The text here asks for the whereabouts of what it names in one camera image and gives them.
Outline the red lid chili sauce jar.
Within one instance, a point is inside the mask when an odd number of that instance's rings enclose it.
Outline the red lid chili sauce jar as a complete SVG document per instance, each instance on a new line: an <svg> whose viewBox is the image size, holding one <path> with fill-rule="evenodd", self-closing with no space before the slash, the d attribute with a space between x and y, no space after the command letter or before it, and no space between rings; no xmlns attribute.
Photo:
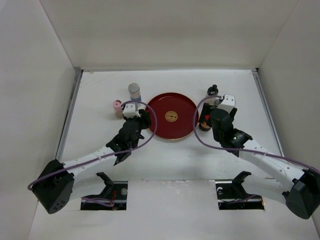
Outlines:
<svg viewBox="0 0 320 240"><path fill-rule="evenodd" d="M199 129L203 132L208 132L211 130L211 126L208 125L210 116L207 114L203 117L202 121L199 123Z"/></svg>

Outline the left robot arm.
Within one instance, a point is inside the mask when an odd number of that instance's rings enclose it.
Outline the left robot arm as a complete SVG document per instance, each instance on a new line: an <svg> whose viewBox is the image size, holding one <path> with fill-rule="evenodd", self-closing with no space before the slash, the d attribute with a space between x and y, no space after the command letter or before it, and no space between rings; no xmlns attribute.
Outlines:
<svg viewBox="0 0 320 240"><path fill-rule="evenodd" d="M105 146L86 156L60 162L51 160L39 177L29 184L30 190L48 214L54 214L64 208L70 200L91 197L91 201L108 199L112 195L113 181L105 174L105 168L124 162L133 151L142 146L142 131L149 127L157 127L155 112L124 112L124 124L118 134ZM102 179L95 191L84 187L87 178L97 176Z"/></svg>

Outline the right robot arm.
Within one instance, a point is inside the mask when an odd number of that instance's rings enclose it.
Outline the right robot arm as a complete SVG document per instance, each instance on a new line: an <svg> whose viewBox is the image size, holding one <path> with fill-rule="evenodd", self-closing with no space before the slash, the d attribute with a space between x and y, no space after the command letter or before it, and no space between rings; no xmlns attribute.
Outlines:
<svg viewBox="0 0 320 240"><path fill-rule="evenodd" d="M297 217L309 219L320 206L319 170L267 151L249 134L234 127L236 112L236 107L227 111L205 103L199 123L212 129L213 139L220 144L218 150L255 165L274 181L257 177L247 181L251 172L242 171L232 180L233 194L238 198L249 194L265 196L284 204Z"/></svg>

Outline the black knob white grinder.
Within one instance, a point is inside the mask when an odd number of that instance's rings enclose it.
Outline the black knob white grinder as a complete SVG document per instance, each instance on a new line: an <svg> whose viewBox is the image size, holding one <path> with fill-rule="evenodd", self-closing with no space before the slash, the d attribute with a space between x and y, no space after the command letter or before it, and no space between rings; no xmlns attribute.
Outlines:
<svg viewBox="0 0 320 240"><path fill-rule="evenodd" d="M218 86L216 84L213 84L207 89L207 96L210 98L208 98L204 102L211 106L214 106L215 101L219 100L219 97L217 97L218 94L219 94Z"/></svg>

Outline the red round tray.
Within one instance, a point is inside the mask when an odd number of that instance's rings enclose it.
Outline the red round tray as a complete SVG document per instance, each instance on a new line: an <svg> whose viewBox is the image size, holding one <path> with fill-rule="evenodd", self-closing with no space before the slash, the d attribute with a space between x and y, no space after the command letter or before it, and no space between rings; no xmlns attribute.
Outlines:
<svg viewBox="0 0 320 240"><path fill-rule="evenodd" d="M187 96L167 92L155 96L148 102L145 111L150 113L151 126L149 130L155 132L159 138L166 140L179 140L190 135L199 118L196 104Z"/></svg>

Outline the silver lid blue label bottle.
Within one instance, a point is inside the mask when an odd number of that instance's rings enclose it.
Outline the silver lid blue label bottle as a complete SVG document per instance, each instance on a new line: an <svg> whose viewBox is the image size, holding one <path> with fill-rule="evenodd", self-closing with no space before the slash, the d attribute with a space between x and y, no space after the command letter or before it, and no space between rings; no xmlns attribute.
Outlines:
<svg viewBox="0 0 320 240"><path fill-rule="evenodd" d="M142 101L140 86L137 83L131 83L128 86L128 92L132 101Z"/></svg>

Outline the pink lid spice bottle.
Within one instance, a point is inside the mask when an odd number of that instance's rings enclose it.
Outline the pink lid spice bottle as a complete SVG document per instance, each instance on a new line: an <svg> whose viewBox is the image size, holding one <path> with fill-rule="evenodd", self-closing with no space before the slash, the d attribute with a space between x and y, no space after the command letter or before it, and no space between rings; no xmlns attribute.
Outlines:
<svg viewBox="0 0 320 240"><path fill-rule="evenodd" d="M115 100L112 103L114 114L117 119L123 119L123 109L122 109L122 102L120 100Z"/></svg>

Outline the right metal frame rail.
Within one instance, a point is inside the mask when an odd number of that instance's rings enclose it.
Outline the right metal frame rail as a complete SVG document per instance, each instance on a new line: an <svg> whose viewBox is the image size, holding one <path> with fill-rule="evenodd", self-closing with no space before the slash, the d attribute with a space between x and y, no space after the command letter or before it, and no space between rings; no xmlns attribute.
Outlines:
<svg viewBox="0 0 320 240"><path fill-rule="evenodd" d="M261 80L260 80L260 76L259 76L259 69L258 68L254 68L254 69L251 70L251 72L252 72L252 76L254 78L254 82L256 84L256 87L257 87L257 90L258 90L258 93L259 93L259 96L260 96L260 99L261 99L261 102L262 102L262 106L263 106L264 112L265 112L266 117L267 117L267 121L268 121L269 127L270 127L270 129L272 131L272 136L273 136L274 140L276 141L276 145L277 145L277 148L278 148L278 151L279 151L280 155L283 157L284 156L284 151L283 151L283 148L282 148L282 145L281 145L281 142L280 142L277 130L276 130L276 126L275 126L275 123L274 123L274 120L273 120L273 117L272 117L272 114L271 114L271 111L270 111L270 108L269 108L269 105L268 105L268 102L267 102L267 99L266 99L266 95L265 95L264 90L263 90L263 86L262 86L262 83L261 83Z"/></svg>

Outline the metal frame rail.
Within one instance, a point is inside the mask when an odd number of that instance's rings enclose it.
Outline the metal frame rail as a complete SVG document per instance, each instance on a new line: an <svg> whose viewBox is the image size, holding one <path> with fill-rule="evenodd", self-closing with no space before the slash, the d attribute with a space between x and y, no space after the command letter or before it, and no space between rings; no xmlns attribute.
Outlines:
<svg viewBox="0 0 320 240"><path fill-rule="evenodd" d="M269 105L268 105L268 102L267 102L267 99L266 99L266 95L265 95L264 90L263 90L263 86L262 86L262 83L261 83L261 80L260 80L260 76L259 76L259 69L258 68L254 68L254 69L251 70L251 72L252 72L252 76L254 78L254 82L256 84L256 87L257 87L257 90L258 90L258 93L259 93L259 96L260 96L260 99L261 99L261 102L262 102L262 106L263 106L264 112L265 112L266 117L267 117L267 121L268 121L269 127L270 127L270 129L272 131L272 136L273 136L274 140L276 141L276 145L277 145L277 148L278 148L278 151L279 151L280 155L283 157L284 156L284 151L283 151L283 148L282 148L282 145L281 145L281 142L280 142L277 130L276 130L276 126L275 126L275 123L274 123L274 120L273 120L273 117L272 117L272 114L271 114L271 111L270 111L270 108L269 108Z"/></svg>
<svg viewBox="0 0 320 240"><path fill-rule="evenodd" d="M76 100L77 100L77 96L80 88L80 83L81 83L82 75L84 72L84 70L80 67L75 67L74 71L75 71L75 78L72 85L72 90L71 90L71 94L70 94L70 98L69 98L69 102L66 110L62 132L60 135L59 143L58 143L56 154L54 157L58 161L62 158L62 155L64 152L70 124L72 121L73 111L75 108L75 104L76 104Z"/></svg>

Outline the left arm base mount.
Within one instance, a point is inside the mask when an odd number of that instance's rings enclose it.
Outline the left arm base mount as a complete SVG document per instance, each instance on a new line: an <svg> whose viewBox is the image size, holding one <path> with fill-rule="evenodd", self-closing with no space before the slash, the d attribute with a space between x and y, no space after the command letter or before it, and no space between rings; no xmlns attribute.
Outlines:
<svg viewBox="0 0 320 240"><path fill-rule="evenodd" d="M112 181L104 172L96 174L104 183L99 194L81 198L81 211L125 211L127 209L128 181Z"/></svg>

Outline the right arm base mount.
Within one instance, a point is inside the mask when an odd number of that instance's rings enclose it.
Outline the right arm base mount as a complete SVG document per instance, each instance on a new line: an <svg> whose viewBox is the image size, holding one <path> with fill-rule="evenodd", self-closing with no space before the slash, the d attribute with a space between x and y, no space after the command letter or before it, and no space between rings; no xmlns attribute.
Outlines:
<svg viewBox="0 0 320 240"><path fill-rule="evenodd" d="M233 179L215 181L217 204L219 210L264 210L265 205L260 195L248 194L242 186L251 173L240 172Z"/></svg>

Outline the left metal frame rail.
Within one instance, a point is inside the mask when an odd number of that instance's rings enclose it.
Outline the left metal frame rail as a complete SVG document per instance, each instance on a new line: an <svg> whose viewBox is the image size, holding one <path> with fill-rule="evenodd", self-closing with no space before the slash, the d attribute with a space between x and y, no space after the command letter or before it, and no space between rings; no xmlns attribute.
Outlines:
<svg viewBox="0 0 320 240"><path fill-rule="evenodd" d="M71 94L70 94L70 98L69 98L69 102L66 110L62 132L60 135L59 143L58 143L56 154L54 157L58 161L62 158L62 155L64 152L70 124L72 121L73 111L75 108L75 104L76 104L76 100L77 100L77 96L80 88L80 83L81 83L82 75L84 72L84 70L80 67L75 67L74 71L75 71L75 78L72 85L72 90L71 90Z"/></svg>

